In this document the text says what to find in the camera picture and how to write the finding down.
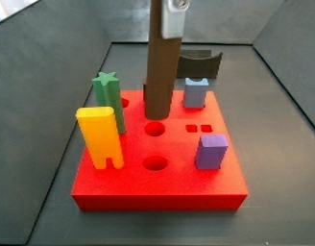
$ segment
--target purple cube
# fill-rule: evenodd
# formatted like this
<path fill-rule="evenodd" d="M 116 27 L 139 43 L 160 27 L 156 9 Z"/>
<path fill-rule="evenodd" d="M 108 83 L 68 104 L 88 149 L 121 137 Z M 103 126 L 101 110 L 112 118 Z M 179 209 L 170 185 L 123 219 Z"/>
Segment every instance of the purple cube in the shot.
<path fill-rule="evenodd" d="M 224 135 L 202 135 L 195 157 L 198 169 L 219 169 L 228 142 Z"/>

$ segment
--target gray wall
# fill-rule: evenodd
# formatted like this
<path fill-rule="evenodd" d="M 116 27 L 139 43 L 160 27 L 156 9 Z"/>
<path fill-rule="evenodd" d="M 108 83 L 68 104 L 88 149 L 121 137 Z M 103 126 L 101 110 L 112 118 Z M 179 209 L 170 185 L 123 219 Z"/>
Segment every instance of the gray wall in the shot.
<path fill-rule="evenodd" d="M 184 42 L 252 44 L 283 0 L 192 0 Z M 148 41 L 149 0 L 96 1 L 111 40 Z"/>
<path fill-rule="evenodd" d="M 81 0 L 0 25 L 0 243 L 25 243 L 111 42 Z"/>
<path fill-rule="evenodd" d="M 287 0 L 254 43 L 315 125 L 315 0 Z"/>

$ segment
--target round hole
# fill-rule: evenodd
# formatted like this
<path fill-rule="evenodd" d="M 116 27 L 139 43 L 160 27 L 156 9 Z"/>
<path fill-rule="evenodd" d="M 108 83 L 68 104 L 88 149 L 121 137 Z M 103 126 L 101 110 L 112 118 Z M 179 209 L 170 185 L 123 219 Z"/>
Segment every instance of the round hole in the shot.
<path fill-rule="evenodd" d="M 159 156 L 148 157 L 143 160 L 143 167 L 151 171 L 160 171 L 168 166 L 168 160 Z"/>
<path fill-rule="evenodd" d="M 121 98 L 121 108 L 127 108 L 129 106 L 129 100 Z"/>
<path fill-rule="evenodd" d="M 166 131 L 166 126 L 160 122 L 149 122 L 144 126 L 144 132 L 151 136 L 159 136 L 164 133 L 164 131 Z"/>

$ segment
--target gray surface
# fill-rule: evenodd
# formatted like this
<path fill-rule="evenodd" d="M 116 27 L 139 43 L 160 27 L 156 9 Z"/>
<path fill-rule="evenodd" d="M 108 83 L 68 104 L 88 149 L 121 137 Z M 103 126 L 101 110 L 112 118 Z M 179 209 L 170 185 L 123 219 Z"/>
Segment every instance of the gray surface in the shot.
<path fill-rule="evenodd" d="M 224 53 L 211 88 L 250 188 L 242 208 L 81 212 L 71 197 L 83 148 L 77 129 L 30 244 L 315 244 L 314 129 L 251 47 L 191 47 Z M 145 56 L 145 45 L 112 46 L 104 71 L 117 72 L 123 88 L 141 88 Z"/>
<path fill-rule="evenodd" d="M 116 42 L 148 41 L 148 0 L 91 0 Z M 283 0 L 194 0 L 183 42 L 252 44 Z"/>
<path fill-rule="evenodd" d="M 254 46 L 315 125 L 315 0 L 289 0 Z"/>
<path fill-rule="evenodd" d="M 0 243 L 28 239 L 109 46 L 84 1 L 42 1 L 0 25 Z"/>

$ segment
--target blue block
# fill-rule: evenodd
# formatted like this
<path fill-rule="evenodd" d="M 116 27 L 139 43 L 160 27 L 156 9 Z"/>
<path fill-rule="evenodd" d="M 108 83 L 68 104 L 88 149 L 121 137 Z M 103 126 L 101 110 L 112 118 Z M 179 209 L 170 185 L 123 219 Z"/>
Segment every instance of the blue block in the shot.
<path fill-rule="evenodd" d="M 208 89 L 207 79 L 192 81 L 186 78 L 184 93 L 183 93 L 183 107 L 184 108 L 203 108 L 206 92 Z"/>
<path fill-rule="evenodd" d="M 198 169 L 219 169 L 228 148 L 224 135 L 202 135 L 195 157 Z"/>

